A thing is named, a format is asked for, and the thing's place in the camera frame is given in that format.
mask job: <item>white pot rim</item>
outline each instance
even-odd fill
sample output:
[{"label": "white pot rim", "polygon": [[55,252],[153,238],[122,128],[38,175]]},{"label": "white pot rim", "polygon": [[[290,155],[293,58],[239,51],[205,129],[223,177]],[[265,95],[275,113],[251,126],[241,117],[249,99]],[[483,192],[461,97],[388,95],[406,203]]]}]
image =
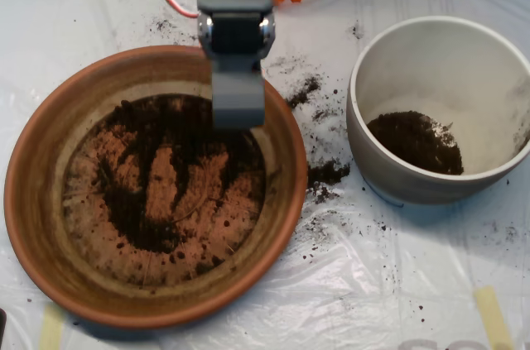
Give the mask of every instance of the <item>white pot rim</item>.
[{"label": "white pot rim", "polygon": [[368,129],[368,126],[364,123],[364,120],[361,116],[361,113],[359,111],[359,106],[357,105],[357,95],[356,95],[356,82],[357,82],[357,74],[359,73],[359,68],[363,64],[365,56],[368,54],[368,52],[377,44],[380,40],[382,40],[385,36],[388,34],[396,31],[399,28],[414,25],[416,23],[426,23],[426,22],[449,22],[449,23],[456,23],[459,25],[467,26],[474,28],[475,30],[482,31],[484,34],[494,38],[495,40],[499,41],[501,44],[503,44],[508,50],[510,50],[513,55],[515,55],[521,64],[525,67],[528,76],[530,77],[530,62],[526,59],[526,57],[523,55],[523,53],[510,41],[508,41],[505,37],[501,36],[496,31],[491,30],[490,28],[480,25],[479,23],[468,21],[467,19],[462,19],[458,17],[445,17],[445,16],[430,16],[430,17],[416,17],[413,19],[408,19],[403,22],[399,22],[395,25],[390,26],[388,29],[382,31],[381,33],[377,34],[370,43],[364,47],[363,51],[359,55],[359,58],[355,62],[354,70],[352,72],[351,78],[349,79],[349,97],[351,103],[354,108],[354,113],[357,118],[357,120],[360,123],[360,126],[363,128],[364,134],[369,138],[369,140],[390,160],[396,162],[397,164],[411,170],[412,172],[416,173],[417,175],[430,177],[432,179],[436,180],[446,180],[451,182],[469,182],[471,180],[483,180],[492,176],[501,175],[504,172],[508,172],[514,166],[519,164],[524,157],[530,152],[530,141],[527,142],[527,144],[524,146],[521,151],[514,156],[510,161],[505,162],[501,166],[494,168],[492,170],[487,170],[485,172],[480,172],[479,174],[472,174],[472,175],[444,175],[444,174],[437,174],[436,172],[431,172],[429,170],[423,170],[422,168],[418,168],[412,164],[409,164],[408,162],[402,160],[401,158],[395,156],[393,153],[388,151],[372,134],[372,132]]}]

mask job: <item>white ceramic pot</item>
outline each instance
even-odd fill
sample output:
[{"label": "white ceramic pot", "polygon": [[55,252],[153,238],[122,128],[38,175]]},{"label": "white ceramic pot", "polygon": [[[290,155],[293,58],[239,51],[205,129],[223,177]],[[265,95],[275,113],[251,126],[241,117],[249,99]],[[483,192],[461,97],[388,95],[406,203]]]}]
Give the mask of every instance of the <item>white ceramic pot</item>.
[{"label": "white ceramic pot", "polygon": [[[450,127],[462,175],[408,164],[367,124],[417,111]],[[361,53],[347,101],[348,137],[364,178],[393,199],[446,204],[502,178],[530,151],[530,64],[499,34],[454,17],[420,17],[376,36]]]}]

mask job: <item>gray gripper finger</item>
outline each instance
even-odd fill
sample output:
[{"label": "gray gripper finger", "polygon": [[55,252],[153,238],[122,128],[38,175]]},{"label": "gray gripper finger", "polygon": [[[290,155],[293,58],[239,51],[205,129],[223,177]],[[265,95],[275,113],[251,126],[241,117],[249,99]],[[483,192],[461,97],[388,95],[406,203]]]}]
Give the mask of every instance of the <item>gray gripper finger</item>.
[{"label": "gray gripper finger", "polygon": [[248,129],[263,125],[263,77],[258,71],[212,73],[214,127]]}]

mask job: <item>masking tape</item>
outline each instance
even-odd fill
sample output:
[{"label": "masking tape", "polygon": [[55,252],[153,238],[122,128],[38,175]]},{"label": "masking tape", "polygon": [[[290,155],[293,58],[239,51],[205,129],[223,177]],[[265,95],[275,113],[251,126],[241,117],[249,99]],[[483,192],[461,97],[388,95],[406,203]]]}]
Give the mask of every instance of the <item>masking tape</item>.
[{"label": "masking tape", "polygon": [[39,350],[59,350],[60,336],[65,322],[65,312],[55,303],[44,308]]},{"label": "masking tape", "polygon": [[493,286],[475,290],[474,296],[492,350],[513,350],[512,338],[504,323]]}]

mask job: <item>plastic sheet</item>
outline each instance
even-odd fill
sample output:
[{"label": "plastic sheet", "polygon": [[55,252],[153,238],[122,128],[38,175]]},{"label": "plastic sheet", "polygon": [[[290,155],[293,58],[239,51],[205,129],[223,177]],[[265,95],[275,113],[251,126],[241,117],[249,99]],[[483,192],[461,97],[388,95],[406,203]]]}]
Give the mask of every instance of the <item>plastic sheet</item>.
[{"label": "plastic sheet", "polygon": [[[133,47],[196,45],[195,23],[163,0],[0,0],[0,7],[3,175],[31,113],[76,71]],[[350,174],[328,187],[333,195],[323,203],[317,203],[319,193],[308,192],[288,248],[226,309],[145,333],[62,314],[54,331],[59,348],[483,349],[488,339],[472,295],[483,285],[494,286],[516,348],[530,348],[530,161],[464,202],[399,208],[363,182],[351,158],[345,95],[356,57],[383,28],[429,14],[491,26],[530,57],[530,0],[304,0],[280,6],[264,75],[285,97],[307,76],[320,76],[321,89],[294,110],[308,160],[334,158],[350,164]],[[2,350],[48,350],[42,326],[50,303],[20,267],[0,221],[0,307],[7,311]]]}]

